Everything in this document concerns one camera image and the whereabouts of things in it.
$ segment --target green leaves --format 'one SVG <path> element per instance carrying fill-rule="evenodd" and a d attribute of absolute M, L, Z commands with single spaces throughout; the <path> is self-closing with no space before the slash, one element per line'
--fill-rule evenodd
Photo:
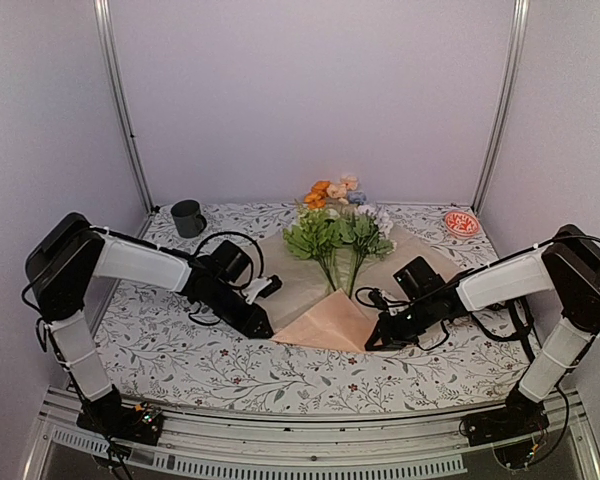
<path fill-rule="evenodd" d="M 289 252 L 301 260 L 315 260 L 335 291 L 335 251 L 343 246 L 353 250 L 347 293 L 353 294 L 356 276 L 364 259 L 373 255 L 384 258 L 393 243 L 380 234 L 373 214 L 344 214 L 333 218 L 327 209 L 308 210 L 298 205 L 298 225 L 283 232 Z"/>
<path fill-rule="evenodd" d="M 293 255 L 301 260 L 312 259 L 320 264 L 329 285 L 335 291 L 335 251 L 342 246 L 339 219 L 331 218 L 326 210 L 307 210 L 299 206 L 298 225 L 285 229 L 282 237 Z"/>

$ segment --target metal frame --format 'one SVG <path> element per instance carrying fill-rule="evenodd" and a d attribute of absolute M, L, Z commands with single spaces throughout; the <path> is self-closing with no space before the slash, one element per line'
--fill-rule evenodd
<path fill-rule="evenodd" d="M 564 441 L 575 445 L 583 478 L 600 480 L 600 457 L 582 402 L 575 391 L 567 396 L 570 435 Z M 182 412 L 166 407 L 157 447 L 119 443 L 132 448 L 129 465 L 198 479 L 439 478 L 448 472 L 436 465 L 448 466 L 447 462 L 455 459 L 454 470 L 460 473 L 464 455 L 529 437 L 470 447 L 458 433 L 460 419 L 468 411 L 490 408 L 342 420 L 338 415 L 322 419 L 284 414 L 243 416 L 206 408 Z M 545 408 L 551 421 L 549 430 L 560 430 L 565 414 L 562 397 L 550 395 Z M 52 443 L 103 456 L 103 439 L 75 426 L 79 411 L 74 394 L 49 389 L 29 443 L 24 480 L 39 480 Z M 418 474 L 425 465 L 431 475 Z M 415 475 L 400 475 L 401 469 L 415 471 Z"/>
<path fill-rule="evenodd" d="M 102 52 L 109 74 L 109 82 L 111 84 L 114 103 L 118 114 L 120 128 L 125 141 L 125 147 L 128 153 L 131 172 L 134 182 L 138 188 L 138 193 L 142 201 L 142 205 L 147 213 L 154 209 L 154 202 L 149 190 L 144 167 L 140 161 L 140 153 L 135 141 L 135 134 L 131 124 L 131 117 L 127 106 L 124 89 L 122 86 L 122 78 L 120 73 L 120 65 L 116 53 L 115 39 L 113 34 L 113 25 L 111 22 L 111 13 L 109 9 L 109 0 L 94 0 L 96 19 L 98 23 L 98 33 Z M 509 39 L 509 51 L 505 64 L 505 76 L 500 91 L 498 108 L 494 119 L 491 134 L 489 136 L 489 144 L 487 147 L 486 157 L 480 172 L 478 185 L 473 196 L 471 207 L 477 215 L 480 215 L 493 172 L 496 165 L 496 160 L 502 143 L 502 136 L 506 125 L 509 105 L 513 95 L 513 88 L 518 73 L 518 65 L 522 54 L 524 44 L 524 35 L 527 25 L 527 13 L 529 10 L 529 0 L 515 0 L 513 21 L 511 24 L 511 34 Z"/>
<path fill-rule="evenodd" d="M 142 201 L 142 206 L 147 213 L 151 213 L 154 208 L 149 184 L 144 173 L 142 162 L 140 161 L 140 153 L 136 144 L 136 136 L 131 125 L 131 117 L 127 106 L 127 100 L 122 88 L 122 78 L 120 75 L 120 65 L 118 64 L 118 55 L 116 53 L 116 45 L 113 37 L 113 26 L 111 24 L 111 14 L 109 12 L 109 0 L 94 0 L 96 9 L 96 20 L 98 23 L 98 34 L 100 36 L 100 44 L 104 55 L 107 72 L 109 74 L 109 82 L 113 93 L 113 100 L 118 114 L 118 121 L 124 137 L 125 147 L 131 165 L 131 172 L 138 188 L 138 194 Z"/>
<path fill-rule="evenodd" d="M 498 159 L 500 145 L 502 144 L 502 136 L 507 123 L 507 115 L 509 113 L 513 88 L 518 74 L 520 57 L 522 55 L 528 11 L 529 0 L 516 0 L 513 22 L 511 24 L 511 36 L 509 39 L 509 53 L 505 65 L 505 76 L 502 82 L 502 90 L 500 91 L 498 109 L 491 130 L 491 136 L 489 137 L 489 146 L 480 173 L 480 180 L 478 181 L 476 193 L 474 194 L 473 202 L 471 204 L 473 211 L 476 212 L 477 215 L 480 215 L 484 208 L 487 192 Z"/>

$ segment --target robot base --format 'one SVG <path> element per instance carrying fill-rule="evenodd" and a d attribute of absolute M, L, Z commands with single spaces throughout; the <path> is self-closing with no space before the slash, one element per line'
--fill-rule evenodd
<path fill-rule="evenodd" d="M 549 419 L 541 403 L 533 415 L 521 417 L 512 413 L 510 408 L 503 407 L 465 416 L 462 419 L 462 428 L 469 439 L 469 445 L 475 447 L 500 442 L 549 427 Z"/>
<path fill-rule="evenodd" d="M 147 424 L 142 422 L 141 414 L 138 414 L 133 408 L 122 407 L 122 410 L 124 411 L 123 426 L 118 432 L 111 436 L 120 440 L 156 446 L 160 439 L 160 435 L 162 434 L 164 417 L 158 415 L 152 419 L 151 423 Z M 76 425 L 85 430 L 102 434 L 102 429 L 98 428 L 98 426 L 93 423 L 92 417 L 84 412 L 81 412 L 78 416 Z"/>

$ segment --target peach wrapping paper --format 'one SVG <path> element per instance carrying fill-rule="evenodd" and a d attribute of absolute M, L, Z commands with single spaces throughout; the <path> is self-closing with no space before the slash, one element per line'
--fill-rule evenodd
<path fill-rule="evenodd" d="M 394 227 L 390 238 L 396 250 L 385 260 L 367 259 L 358 273 L 356 288 L 372 286 L 385 290 L 395 298 L 406 299 L 393 274 L 416 257 L 422 256 L 445 280 L 460 269 L 422 240 L 400 227 Z M 364 344 L 378 319 L 378 311 L 349 300 L 341 290 L 328 295 L 327 283 L 315 261 L 300 260 L 286 248 L 278 234 L 260 243 L 265 257 L 265 274 L 277 274 L 282 288 L 266 299 L 259 299 L 276 334 L 272 340 L 305 347 L 364 352 Z M 252 247 L 247 253 L 255 258 Z M 338 268 L 343 283 L 348 277 L 350 254 L 339 252 Z M 432 327 L 421 338 L 436 336 Z"/>

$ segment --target floral tablecloth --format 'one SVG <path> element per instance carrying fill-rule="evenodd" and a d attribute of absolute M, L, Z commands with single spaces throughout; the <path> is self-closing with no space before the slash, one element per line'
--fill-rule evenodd
<path fill-rule="evenodd" d="M 443 217 L 456 207 L 385 207 L 396 224 L 461 267 L 496 258 L 483 233 L 458 240 L 446 232 Z M 162 208 L 144 238 L 192 251 L 199 239 L 178 237 L 168 212 Z M 239 230 L 260 239 L 295 218 L 292 204 L 279 203 L 206 205 L 203 213 L 209 222 L 205 234 Z M 232 240 L 241 244 L 239 238 Z M 209 248 L 216 245 L 210 242 Z M 175 293 L 121 282 L 96 343 L 122 393 L 252 412 L 407 412 L 503 399 L 528 364 L 518 342 L 493 343 L 465 319 L 449 325 L 449 340 L 431 352 L 411 347 L 351 354 L 248 340 L 224 323 L 195 325 L 188 318 L 191 311 L 188 301 Z M 214 318 L 206 309 L 199 316 L 205 322 Z M 478 317 L 499 335 L 513 331 L 506 312 Z"/>

